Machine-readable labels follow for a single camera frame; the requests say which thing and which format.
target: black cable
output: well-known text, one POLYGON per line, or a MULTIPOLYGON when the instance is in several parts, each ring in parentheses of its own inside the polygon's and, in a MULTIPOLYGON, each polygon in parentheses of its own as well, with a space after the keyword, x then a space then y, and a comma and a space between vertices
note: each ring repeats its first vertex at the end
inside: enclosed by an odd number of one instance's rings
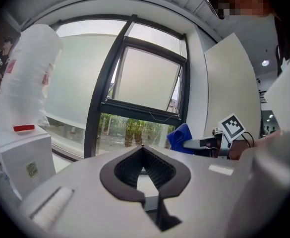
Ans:
POLYGON ((246 133, 246 134, 248 134, 248 135, 250 135, 250 137, 252 138, 252 140, 253 140, 253 147, 255 146, 255 142, 254 142, 254 138, 253 138, 253 136, 249 133, 249 132, 244 132, 244 133, 246 133))
POLYGON ((243 134, 242 134, 241 136, 242 136, 242 137, 244 138, 244 140, 247 142, 247 146, 248 146, 248 148, 250 148, 250 144, 249 144, 248 140, 246 139, 246 137, 244 137, 243 134))

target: blue cloth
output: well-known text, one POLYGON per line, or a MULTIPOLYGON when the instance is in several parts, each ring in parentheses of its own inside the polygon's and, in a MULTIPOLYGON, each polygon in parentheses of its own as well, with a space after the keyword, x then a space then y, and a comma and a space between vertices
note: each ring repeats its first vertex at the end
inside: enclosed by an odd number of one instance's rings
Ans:
POLYGON ((182 143, 192 139, 190 129, 186 123, 181 124, 176 130, 167 135, 170 142, 171 150, 181 153, 194 154, 192 149, 184 148, 182 143))

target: black window frame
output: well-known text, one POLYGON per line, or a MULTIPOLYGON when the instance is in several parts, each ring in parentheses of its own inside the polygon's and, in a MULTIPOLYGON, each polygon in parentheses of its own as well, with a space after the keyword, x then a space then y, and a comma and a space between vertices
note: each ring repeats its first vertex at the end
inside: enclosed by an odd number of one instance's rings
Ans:
MULTIPOLYGON (((159 23, 155 23, 143 18, 138 18, 135 14, 132 16, 117 14, 95 14, 79 16, 67 20, 58 20, 56 23, 52 24, 51 27, 57 31, 62 25, 68 23, 97 19, 121 20, 126 21, 126 23, 112 44, 95 84, 86 122, 84 158, 95 156, 101 113, 151 121, 155 123, 169 124, 177 128, 186 121, 190 92, 190 59, 186 34, 178 33, 175 30, 159 23), (179 39, 180 45, 182 45, 184 41, 186 44, 186 58, 159 45, 129 37, 128 34, 130 33, 135 23, 154 28, 173 37, 176 37, 179 39), (178 100, 177 106, 178 114, 107 98, 115 67, 118 61, 119 63, 122 62, 122 56, 124 54, 124 50, 127 47, 157 55, 180 65, 179 73, 181 72, 181 74, 178 75, 178 78, 180 79, 178 94, 180 99, 178 100)), ((64 157, 63 153, 56 151, 54 152, 64 157)), ((72 160, 76 161, 81 159, 77 159, 75 156, 76 155, 73 155, 72 160)))

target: white box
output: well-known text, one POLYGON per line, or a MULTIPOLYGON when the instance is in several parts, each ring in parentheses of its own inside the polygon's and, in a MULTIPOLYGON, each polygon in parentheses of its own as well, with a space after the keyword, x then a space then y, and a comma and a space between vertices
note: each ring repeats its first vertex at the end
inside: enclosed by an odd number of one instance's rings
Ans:
POLYGON ((0 162, 20 199, 56 174, 51 137, 38 126, 23 134, 0 129, 0 162))

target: corrugated ceiling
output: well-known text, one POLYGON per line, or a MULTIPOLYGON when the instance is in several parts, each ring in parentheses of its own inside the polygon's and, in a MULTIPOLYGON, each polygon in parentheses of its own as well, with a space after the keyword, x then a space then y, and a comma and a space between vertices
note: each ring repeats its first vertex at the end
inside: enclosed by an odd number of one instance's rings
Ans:
MULTIPOLYGON (((65 0, 10 0, 6 10, 21 24, 27 18, 34 18, 53 5, 65 0)), ((277 35, 273 17, 250 18, 230 17, 219 20, 203 0, 167 0, 189 11, 192 15, 205 22, 211 29, 225 38, 235 32, 242 42, 254 66, 256 74, 277 70, 275 48, 277 35), (270 60, 267 67, 262 67, 263 60, 270 60)))

